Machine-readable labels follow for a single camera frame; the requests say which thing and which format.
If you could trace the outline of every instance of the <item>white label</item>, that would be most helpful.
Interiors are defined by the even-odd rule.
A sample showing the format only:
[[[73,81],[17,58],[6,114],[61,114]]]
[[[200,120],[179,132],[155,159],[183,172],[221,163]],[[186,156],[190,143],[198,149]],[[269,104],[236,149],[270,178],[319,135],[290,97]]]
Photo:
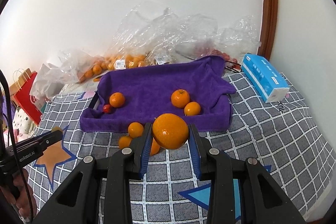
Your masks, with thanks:
[[[277,85],[279,85],[279,82],[277,81],[277,79],[275,77],[271,77],[274,81],[274,83],[276,83]]]
[[[125,59],[118,59],[114,63],[114,67],[115,67],[115,69],[126,69],[126,61],[125,61]]]
[[[169,59],[166,56],[157,56],[155,57],[155,60],[158,65],[163,65],[169,62]]]

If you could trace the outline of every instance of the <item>red paper bag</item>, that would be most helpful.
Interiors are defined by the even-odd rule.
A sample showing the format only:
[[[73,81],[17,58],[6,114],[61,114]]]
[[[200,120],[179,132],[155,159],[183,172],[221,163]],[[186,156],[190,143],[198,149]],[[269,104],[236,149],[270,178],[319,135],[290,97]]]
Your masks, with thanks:
[[[34,79],[37,72],[33,73],[30,78],[23,84],[21,89],[14,95],[15,100],[19,106],[26,112],[26,114],[34,121],[34,123],[39,124],[41,121],[41,111],[32,103],[30,90],[32,88]]]

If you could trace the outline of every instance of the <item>blue gripper pad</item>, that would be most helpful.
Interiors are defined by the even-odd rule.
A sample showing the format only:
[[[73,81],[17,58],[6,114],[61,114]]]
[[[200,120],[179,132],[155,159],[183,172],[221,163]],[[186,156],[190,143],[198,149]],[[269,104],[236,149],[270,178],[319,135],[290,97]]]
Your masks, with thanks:
[[[194,134],[193,134],[190,126],[189,126],[188,143],[189,143],[191,161],[193,163],[193,168],[194,168],[194,174],[199,179],[200,176],[201,176],[201,157],[200,157],[200,154],[198,152],[195,137],[194,137]]]
[[[141,169],[140,169],[140,174],[141,177],[143,178],[144,174],[147,172],[147,166],[148,166],[148,161],[149,161],[149,156],[151,153],[151,148],[152,148],[152,126],[150,127],[150,130],[147,134],[147,138],[145,141],[145,145],[143,147],[142,153],[141,153]]]

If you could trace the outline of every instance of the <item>small red fruit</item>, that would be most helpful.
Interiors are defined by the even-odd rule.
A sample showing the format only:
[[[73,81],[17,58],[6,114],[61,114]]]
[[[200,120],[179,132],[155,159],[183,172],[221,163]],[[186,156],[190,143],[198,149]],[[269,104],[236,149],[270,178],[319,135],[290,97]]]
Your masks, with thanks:
[[[103,106],[103,112],[108,114],[108,113],[111,113],[111,111],[112,111],[112,106],[111,105],[107,104],[107,105]]]

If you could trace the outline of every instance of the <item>silver screw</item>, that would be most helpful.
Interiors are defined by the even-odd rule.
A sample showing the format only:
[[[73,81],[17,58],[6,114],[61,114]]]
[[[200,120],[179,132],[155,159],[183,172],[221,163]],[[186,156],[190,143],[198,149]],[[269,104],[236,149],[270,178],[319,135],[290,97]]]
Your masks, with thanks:
[[[126,148],[124,148],[123,150],[121,150],[121,152],[122,152],[124,155],[128,155],[128,154],[132,153],[132,149],[130,149],[129,147],[126,147]]]
[[[256,165],[258,163],[257,159],[255,158],[248,158],[247,162],[252,165]]]
[[[218,150],[217,148],[211,148],[211,149],[209,150],[209,153],[210,153],[211,155],[218,155],[218,154],[219,154],[219,150]]]
[[[86,156],[84,159],[83,159],[83,162],[85,162],[86,164],[90,163],[93,161],[93,158],[91,156]]]

